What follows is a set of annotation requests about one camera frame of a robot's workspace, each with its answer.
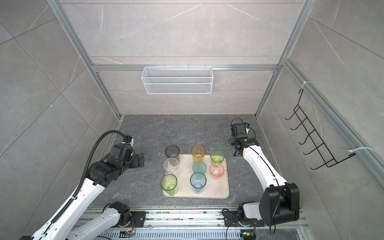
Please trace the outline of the dark grey tumbler glass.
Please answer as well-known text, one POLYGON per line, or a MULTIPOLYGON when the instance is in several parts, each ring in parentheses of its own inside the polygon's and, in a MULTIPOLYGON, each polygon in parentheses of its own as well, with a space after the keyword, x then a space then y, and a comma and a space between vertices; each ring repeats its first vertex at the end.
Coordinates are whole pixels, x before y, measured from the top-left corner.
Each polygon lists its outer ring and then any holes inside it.
POLYGON ((176 145, 170 145, 166 148, 165 154, 167 158, 174 158, 180 161, 180 149, 176 145))

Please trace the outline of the clear tumbler glass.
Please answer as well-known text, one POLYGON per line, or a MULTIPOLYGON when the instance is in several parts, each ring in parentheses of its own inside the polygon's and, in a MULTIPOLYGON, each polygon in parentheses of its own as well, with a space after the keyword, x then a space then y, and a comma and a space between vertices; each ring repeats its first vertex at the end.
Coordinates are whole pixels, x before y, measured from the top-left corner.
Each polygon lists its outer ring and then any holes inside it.
POLYGON ((166 175, 177 175, 179 172, 179 160, 176 158, 168 158, 163 164, 166 175))

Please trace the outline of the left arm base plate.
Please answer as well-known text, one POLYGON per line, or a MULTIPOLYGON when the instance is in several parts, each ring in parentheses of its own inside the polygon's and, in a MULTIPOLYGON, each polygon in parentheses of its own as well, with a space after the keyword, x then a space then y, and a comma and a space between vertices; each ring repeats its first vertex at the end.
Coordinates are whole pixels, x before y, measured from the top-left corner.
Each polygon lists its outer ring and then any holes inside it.
POLYGON ((145 211, 135 211, 135 212, 125 212, 121 215, 117 225, 120 228, 142 228, 145 223, 147 212, 145 211))

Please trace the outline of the teal textured cup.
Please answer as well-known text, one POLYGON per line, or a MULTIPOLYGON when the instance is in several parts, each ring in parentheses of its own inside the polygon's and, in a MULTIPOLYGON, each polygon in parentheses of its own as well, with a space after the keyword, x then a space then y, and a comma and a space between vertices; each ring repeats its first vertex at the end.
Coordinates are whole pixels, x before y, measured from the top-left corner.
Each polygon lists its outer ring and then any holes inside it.
POLYGON ((194 173, 205 174, 207 171, 207 165, 203 161, 197 161, 193 164, 194 173))

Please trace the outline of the pink glass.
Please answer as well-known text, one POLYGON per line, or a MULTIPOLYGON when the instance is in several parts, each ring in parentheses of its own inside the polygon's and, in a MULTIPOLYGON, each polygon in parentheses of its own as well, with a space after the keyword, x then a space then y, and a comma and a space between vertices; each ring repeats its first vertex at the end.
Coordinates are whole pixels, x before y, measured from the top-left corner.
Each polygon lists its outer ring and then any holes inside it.
POLYGON ((220 179, 225 173, 225 168, 221 163, 213 163, 210 166, 210 174, 212 179, 218 180, 220 179))

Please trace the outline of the beige plastic tray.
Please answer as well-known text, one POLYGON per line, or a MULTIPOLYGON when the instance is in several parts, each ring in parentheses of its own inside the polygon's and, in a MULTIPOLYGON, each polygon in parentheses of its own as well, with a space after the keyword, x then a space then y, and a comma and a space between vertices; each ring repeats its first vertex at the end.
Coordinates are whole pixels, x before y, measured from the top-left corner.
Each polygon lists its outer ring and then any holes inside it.
POLYGON ((224 160, 221 164, 224 167, 224 174, 217 178, 210 173, 210 166, 213 163, 209 155, 205 156, 204 163, 207 165, 205 176, 207 184, 199 192, 196 192, 190 183, 190 177, 193 171, 193 156, 181 154, 179 167, 176 170, 175 176, 178 180, 176 193, 173 198, 200 198, 200 199, 226 199, 230 195, 227 161, 224 160))

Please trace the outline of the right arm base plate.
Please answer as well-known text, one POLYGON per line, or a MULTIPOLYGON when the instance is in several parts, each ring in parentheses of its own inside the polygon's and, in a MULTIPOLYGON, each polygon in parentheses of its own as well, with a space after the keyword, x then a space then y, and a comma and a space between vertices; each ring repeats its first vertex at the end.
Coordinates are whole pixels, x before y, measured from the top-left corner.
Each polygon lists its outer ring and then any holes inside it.
POLYGON ((262 220, 248 219, 238 211, 223 209, 221 214, 224 218, 225 227, 264 227, 262 220))

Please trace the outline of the tall amber tumbler glass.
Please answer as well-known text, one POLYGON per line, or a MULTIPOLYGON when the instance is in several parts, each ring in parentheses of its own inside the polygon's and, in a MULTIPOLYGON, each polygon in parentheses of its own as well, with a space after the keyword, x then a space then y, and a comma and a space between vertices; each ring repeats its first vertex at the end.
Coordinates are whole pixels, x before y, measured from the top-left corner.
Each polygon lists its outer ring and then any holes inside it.
POLYGON ((206 149, 203 145, 195 145, 191 149, 191 154, 192 154, 194 163, 202 162, 205 159, 206 149))

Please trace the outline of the tall green tumbler glass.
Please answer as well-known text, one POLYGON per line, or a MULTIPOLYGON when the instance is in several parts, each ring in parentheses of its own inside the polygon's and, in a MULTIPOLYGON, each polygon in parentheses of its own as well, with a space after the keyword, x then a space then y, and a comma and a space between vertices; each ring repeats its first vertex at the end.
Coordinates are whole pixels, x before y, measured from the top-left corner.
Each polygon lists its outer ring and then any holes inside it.
POLYGON ((161 179, 161 187, 167 195, 174 196, 178 191, 177 177, 173 174, 163 176, 161 179))

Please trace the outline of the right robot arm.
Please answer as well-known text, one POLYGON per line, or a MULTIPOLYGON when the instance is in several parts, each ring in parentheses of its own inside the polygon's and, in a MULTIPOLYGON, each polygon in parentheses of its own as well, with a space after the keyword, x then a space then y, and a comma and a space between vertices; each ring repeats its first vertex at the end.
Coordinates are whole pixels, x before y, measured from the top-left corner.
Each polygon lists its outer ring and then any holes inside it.
POLYGON ((264 193, 259 202, 242 203, 238 207, 240 221, 260 220, 269 227, 297 221, 300 217, 300 190, 289 184, 273 167, 254 137, 248 135, 248 123, 231 124, 230 144, 235 156, 243 157, 251 166, 264 193))

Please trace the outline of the blue tumbler glass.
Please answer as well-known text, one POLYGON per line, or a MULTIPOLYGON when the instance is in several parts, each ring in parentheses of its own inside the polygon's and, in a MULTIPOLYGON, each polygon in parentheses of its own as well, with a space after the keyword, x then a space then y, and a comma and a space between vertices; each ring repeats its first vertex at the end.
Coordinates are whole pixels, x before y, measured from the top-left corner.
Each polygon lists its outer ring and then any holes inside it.
POLYGON ((196 193, 201 193, 205 185, 207 184, 207 178, 205 174, 196 172, 190 177, 190 183, 196 193))

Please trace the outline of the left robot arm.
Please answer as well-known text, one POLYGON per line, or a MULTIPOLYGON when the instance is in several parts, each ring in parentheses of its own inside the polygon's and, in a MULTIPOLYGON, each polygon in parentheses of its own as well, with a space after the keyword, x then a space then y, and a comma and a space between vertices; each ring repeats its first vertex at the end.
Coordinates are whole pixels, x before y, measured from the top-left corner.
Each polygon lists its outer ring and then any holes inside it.
POLYGON ((41 228, 23 240, 93 240, 105 230, 133 223, 130 208, 114 202, 88 223, 76 227, 83 213, 107 186, 116 181, 128 169, 142 168, 144 153, 135 153, 130 143, 113 146, 111 152, 100 161, 87 164, 79 185, 60 209, 41 228))

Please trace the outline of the small green glass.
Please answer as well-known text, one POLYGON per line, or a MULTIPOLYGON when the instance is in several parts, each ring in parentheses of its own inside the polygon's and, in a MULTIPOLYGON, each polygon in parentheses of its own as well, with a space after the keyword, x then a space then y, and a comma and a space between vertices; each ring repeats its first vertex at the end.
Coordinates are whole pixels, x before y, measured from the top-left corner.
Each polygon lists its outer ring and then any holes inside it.
POLYGON ((213 163, 221 163, 225 159, 224 153, 222 151, 220 151, 220 150, 214 150, 211 153, 210 157, 211 157, 211 160, 212 160, 213 163))

